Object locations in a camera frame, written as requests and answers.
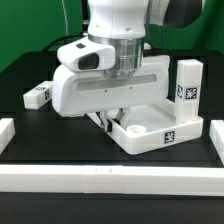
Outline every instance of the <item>white block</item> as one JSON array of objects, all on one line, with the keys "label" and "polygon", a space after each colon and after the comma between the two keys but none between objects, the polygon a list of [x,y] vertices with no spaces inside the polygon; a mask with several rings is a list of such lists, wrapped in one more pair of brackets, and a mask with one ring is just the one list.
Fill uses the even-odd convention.
[{"label": "white block", "polygon": [[224,171],[215,168],[123,167],[123,193],[224,196]]},{"label": "white block", "polygon": [[178,61],[175,116],[177,123],[198,119],[203,64],[197,60]]},{"label": "white block", "polygon": [[224,121],[211,121],[210,137],[224,165]]},{"label": "white block", "polygon": [[13,119],[0,120],[0,154],[4,151],[13,136],[15,135],[15,127]]},{"label": "white block", "polygon": [[0,166],[1,192],[85,193],[85,166]]},{"label": "white block", "polygon": [[88,166],[85,193],[122,194],[122,166]]},{"label": "white block", "polygon": [[45,81],[23,95],[26,109],[38,110],[52,98],[53,82]]}]

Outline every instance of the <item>black table surface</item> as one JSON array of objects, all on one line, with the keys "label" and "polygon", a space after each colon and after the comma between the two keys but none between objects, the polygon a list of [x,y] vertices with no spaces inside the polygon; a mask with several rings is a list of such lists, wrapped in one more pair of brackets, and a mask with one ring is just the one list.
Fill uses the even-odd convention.
[{"label": "black table surface", "polygon": [[[0,74],[0,119],[13,118],[16,136],[0,164],[125,165],[222,168],[209,138],[210,121],[224,120],[224,56],[215,51],[167,51],[169,99],[177,61],[204,63],[199,115],[203,136],[175,146],[128,155],[87,117],[62,118],[51,102],[24,109],[23,94],[52,80],[55,52],[30,52]],[[223,223],[224,198],[150,195],[0,193],[0,223]]]}]

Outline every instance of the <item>white robot link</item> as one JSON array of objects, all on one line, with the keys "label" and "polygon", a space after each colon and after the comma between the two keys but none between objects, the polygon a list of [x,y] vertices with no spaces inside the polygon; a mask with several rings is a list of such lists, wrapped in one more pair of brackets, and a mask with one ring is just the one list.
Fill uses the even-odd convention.
[{"label": "white robot link", "polygon": [[[175,106],[166,99],[169,56],[143,57],[145,18],[151,9],[151,0],[88,2],[91,11],[88,37],[58,50],[62,65],[56,70],[53,80],[56,112],[70,117],[89,114],[130,154],[200,137],[202,119],[198,116],[187,118],[188,129],[191,122],[197,126],[195,133],[189,138],[181,138],[178,134],[177,130],[186,123],[178,118],[184,101],[183,105]],[[155,10],[151,19],[154,23],[163,23],[169,3],[169,0],[153,2]],[[195,61],[189,63],[197,70]],[[200,77],[201,64],[197,73]],[[195,85],[199,90],[200,78]],[[198,102],[194,105],[194,113],[197,113]],[[174,111],[171,118],[166,115],[167,111],[164,112],[168,107]]]}]

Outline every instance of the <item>white cube with marker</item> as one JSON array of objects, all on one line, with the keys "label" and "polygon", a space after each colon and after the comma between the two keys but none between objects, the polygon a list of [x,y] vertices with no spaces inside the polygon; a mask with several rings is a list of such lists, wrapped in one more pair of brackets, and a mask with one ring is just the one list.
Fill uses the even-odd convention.
[{"label": "white cube with marker", "polygon": [[23,95],[26,109],[38,110],[52,98],[53,82],[45,81]]}]

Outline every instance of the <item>small white block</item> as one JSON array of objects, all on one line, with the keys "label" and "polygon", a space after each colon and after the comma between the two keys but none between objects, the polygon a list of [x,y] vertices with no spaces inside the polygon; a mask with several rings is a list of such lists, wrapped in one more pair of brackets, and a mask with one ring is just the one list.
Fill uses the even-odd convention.
[{"label": "small white block", "polygon": [[0,120],[0,154],[4,151],[13,136],[15,135],[15,127],[13,119]]},{"label": "small white block", "polygon": [[224,121],[211,121],[209,135],[224,165]]},{"label": "small white block", "polygon": [[175,116],[177,123],[198,119],[203,64],[197,60],[178,61]]},{"label": "small white block", "polygon": [[85,193],[122,194],[122,166],[88,166]]},{"label": "small white block", "polygon": [[26,109],[38,110],[52,98],[53,82],[45,81],[23,95]]}]

